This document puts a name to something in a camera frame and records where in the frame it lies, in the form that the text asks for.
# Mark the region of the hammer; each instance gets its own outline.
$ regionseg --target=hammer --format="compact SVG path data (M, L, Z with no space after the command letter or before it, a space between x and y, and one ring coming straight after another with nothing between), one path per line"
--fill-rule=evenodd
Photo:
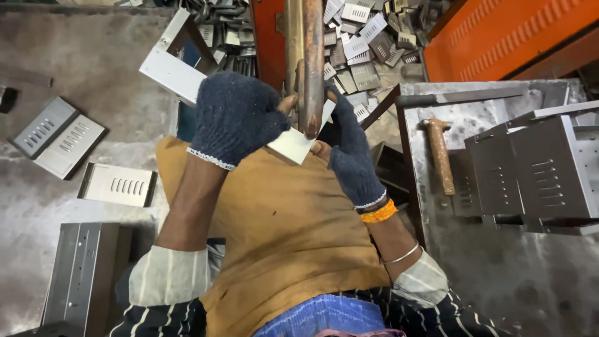
M451 173L451 166L449 166L449 156L447 155L445 138L443 138L443 131L449 130L451 125L451 122L443 122L436 118L423 119L420 121L420 126L428 130L432 157L435 161L435 169L437 169L437 173L441 177L445 195L455 194L455 187L453 186L453 174Z

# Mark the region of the person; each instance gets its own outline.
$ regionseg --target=person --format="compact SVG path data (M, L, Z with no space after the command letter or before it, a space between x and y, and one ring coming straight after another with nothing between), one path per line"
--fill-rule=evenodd
M202 82L191 143L157 144L170 211L110 337L193 335L204 313L211 337L507 335L464 308L403 226L351 103L328 90L340 144L290 166L264 146L296 97L230 72ZM226 239L217 275L209 237Z

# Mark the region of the navy blue glove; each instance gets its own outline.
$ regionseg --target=navy blue glove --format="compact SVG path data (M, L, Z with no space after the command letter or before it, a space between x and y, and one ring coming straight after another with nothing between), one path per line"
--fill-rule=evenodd
M198 130L187 151L234 170L291 127L277 108L279 101L277 92L258 79L230 71L209 76L199 86Z
M387 189L374 172L366 133L353 113L352 104L335 86L327 89L337 96L332 119L341 128L341 145L331 150L328 168L335 172L341 190L356 209L370 207L385 198Z

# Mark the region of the silver bangle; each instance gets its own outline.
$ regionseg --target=silver bangle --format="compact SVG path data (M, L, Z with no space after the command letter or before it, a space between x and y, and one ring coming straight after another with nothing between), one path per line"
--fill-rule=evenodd
M383 261L383 259L381 259L381 260L380 260L380 262L381 262L381 263L382 263L384 266L386 266L387 264L391 264L391 263L395 263L395 262L401 261L401 260L405 259L406 257L408 257L408 255L410 255L411 253L415 252L415 251L418 249L418 247L420 247L420 245L418 244L418 241L416 241L416 246L415 246L414 248L412 248L412 250L410 250L410 251L409 251L408 253L406 253L404 256L402 256L402 257L400 257L400 258L396 258L396 259L394 259L393 261L389 261L389 262L385 262L385 261Z

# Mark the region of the workbench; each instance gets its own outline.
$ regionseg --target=workbench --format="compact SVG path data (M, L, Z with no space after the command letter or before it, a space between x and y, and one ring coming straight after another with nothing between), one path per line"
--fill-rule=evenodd
M569 104L586 101L578 80L539 80L522 82L532 90L520 97L398 109L404 157L414 174L410 207L419 241L464 303L524 336L582 336L599 329L599 236L526 233L509 225L496 229L453 215L452 199L443 193L426 131L418 123L431 117L452 122L444 133L447 149L463 149L466 138L539 109L546 89L561 81L570 84ZM505 88L514 82L400 86L401 95L426 95Z
M0 335L39 326L61 223L134 227L131 259L168 213L158 179L150 207L77 199L86 163L156 170L154 146L174 132L178 100L138 69L176 10L0 4L0 63L54 78L51 88L0 76L21 91L0 115ZM68 181L6 141L59 95L108 129Z

